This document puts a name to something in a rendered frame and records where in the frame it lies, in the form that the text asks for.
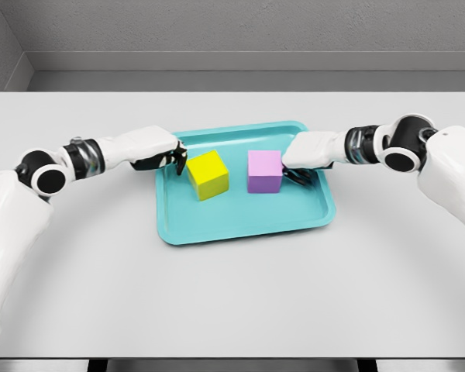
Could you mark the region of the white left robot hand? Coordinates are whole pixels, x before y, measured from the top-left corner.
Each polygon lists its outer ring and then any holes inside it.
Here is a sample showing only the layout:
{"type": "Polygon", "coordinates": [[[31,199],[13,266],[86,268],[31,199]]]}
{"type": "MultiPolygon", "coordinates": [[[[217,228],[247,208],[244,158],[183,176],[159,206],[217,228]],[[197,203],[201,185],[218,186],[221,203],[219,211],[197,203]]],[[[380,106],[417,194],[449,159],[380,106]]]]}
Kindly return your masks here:
{"type": "Polygon", "coordinates": [[[174,134],[159,126],[148,126],[127,134],[127,160],[135,171],[152,171],[174,164],[181,176],[188,159],[187,148],[174,134]]]}

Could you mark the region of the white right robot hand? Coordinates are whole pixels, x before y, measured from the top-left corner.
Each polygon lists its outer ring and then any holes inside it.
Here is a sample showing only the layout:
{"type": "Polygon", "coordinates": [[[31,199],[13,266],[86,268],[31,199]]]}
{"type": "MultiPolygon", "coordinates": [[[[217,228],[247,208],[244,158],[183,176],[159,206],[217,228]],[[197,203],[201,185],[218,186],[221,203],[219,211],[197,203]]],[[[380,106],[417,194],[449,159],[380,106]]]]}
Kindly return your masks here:
{"type": "Polygon", "coordinates": [[[332,167],[332,148],[337,135],[327,131],[298,133],[281,157],[283,175],[296,184],[310,185],[311,170],[332,167]]]}

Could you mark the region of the purple cube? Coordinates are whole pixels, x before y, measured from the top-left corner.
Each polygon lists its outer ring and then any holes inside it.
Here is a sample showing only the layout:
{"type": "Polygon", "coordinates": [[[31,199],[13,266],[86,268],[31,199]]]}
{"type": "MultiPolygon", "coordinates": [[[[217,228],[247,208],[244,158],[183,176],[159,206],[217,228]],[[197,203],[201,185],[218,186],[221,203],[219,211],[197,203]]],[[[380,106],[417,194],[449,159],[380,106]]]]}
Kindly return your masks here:
{"type": "Polygon", "coordinates": [[[251,194],[274,194],[281,189],[283,165],[280,150],[249,150],[247,191],[251,194]]]}

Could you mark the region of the yellow cube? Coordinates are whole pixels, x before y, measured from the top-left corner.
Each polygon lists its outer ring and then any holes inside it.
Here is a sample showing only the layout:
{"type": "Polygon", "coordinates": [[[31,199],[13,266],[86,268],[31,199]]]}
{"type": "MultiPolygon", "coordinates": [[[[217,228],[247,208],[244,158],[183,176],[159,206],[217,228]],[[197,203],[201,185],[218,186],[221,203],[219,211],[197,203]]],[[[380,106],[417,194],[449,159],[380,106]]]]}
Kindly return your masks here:
{"type": "Polygon", "coordinates": [[[229,171],[216,150],[191,158],[186,167],[199,201],[229,190],[229,171]]]}

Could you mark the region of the teal tray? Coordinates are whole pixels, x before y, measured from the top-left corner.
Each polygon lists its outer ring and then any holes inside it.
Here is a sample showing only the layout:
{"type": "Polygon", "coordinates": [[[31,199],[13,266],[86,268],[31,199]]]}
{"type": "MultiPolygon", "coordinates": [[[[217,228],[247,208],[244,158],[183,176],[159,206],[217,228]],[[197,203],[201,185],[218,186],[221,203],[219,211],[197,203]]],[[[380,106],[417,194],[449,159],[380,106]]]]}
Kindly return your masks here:
{"type": "Polygon", "coordinates": [[[178,176],[170,167],[157,170],[160,238],[184,245],[328,225],[336,206],[321,170],[311,172],[310,186],[284,179],[277,194],[247,191],[248,151],[285,151],[295,135],[306,129],[300,122],[282,121],[178,132],[189,157],[218,152],[229,171],[229,190],[199,201],[186,174],[178,176]]]}

